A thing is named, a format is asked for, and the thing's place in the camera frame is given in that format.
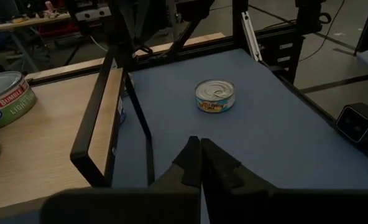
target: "metal bracket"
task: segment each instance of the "metal bracket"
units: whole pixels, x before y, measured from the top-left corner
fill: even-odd
[[[81,11],[75,14],[78,21],[91,21],[98,19],[100,17],[110,16],[111,11],[108,6],[101,7],[99,9],[90,9],[86,11]]]
[[[247,39],[247,45],[249,46],[249,50],[253,59],[256,62],[263,61],[260,53],[259,44],[257,43],[256,35],[254,34],[251,17],[249,16],[249,13],[247,11],[242,12],[242,26],[244,28],[245,36]]]

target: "blue table surface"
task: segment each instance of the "blue table surface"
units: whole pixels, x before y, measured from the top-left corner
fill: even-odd
[[[188,137],[210,138],[251,171],[286,189],[368,189],[368,158],[352,147],[274,75],[243,50],[133,73],[154,142],[160,177]],[[196,107],[203,80],[232,82],[233,108],[209,114]],[[129,98],[119,130],[113,187],[147,187],[145,136]],[[37,212],[1,220],[35,220]],[[202,199],[201,222],[208,223]]]

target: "table leg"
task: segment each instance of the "table leg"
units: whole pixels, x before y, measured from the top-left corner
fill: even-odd
[[[35,62],[30,57],[27,49],[23,46],[20,39],[16,36],[14,32],[11,32],[11,38],[14,41],[14,43],[17,45],[18,49],[21,51],[22,55],[24,56],[24,60],[26,60],[31,68],[33,69],[33,72],[39,72],[39,69],[37,68]]]

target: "stacked cans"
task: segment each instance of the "stacked cans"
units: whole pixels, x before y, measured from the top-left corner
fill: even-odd
[[[208,113],[221,113],[235,103],[234,84],[225,80],[206,80],[195,88],[196,105]]]

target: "wooden table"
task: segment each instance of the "wooden table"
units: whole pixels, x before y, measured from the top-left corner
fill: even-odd
[[[71,19],[71,16],[69,15],[69,13],[60,14],[56,18],[48,18],[47,15],[45,15],[44,18],[39,18],[38,15],[36,15],[35,18],[29,19],[24,22],[19,22],[15,24],[8,22],[8,23],[0,24],[0,31],[15,30],[15,29],[19,29],[22,27],[28,27],[28,26],[40,26],[40,25],[64,21],[68,19]]]
[[[187,44],[224,37],[213,34]],[[154,47],[168,49],[170,44]],[[32,73],[26,79],[58,76],[100,65],[103,58]],[[70,151],[98,74],[33,87],[38,100],[17,121],[0,129],[0,218],[37,210],[44,200],[61,190],[88,187],[70,161]],[[94,128],[89,155],[103,172],[113,128],[121,69],[108,78]]]

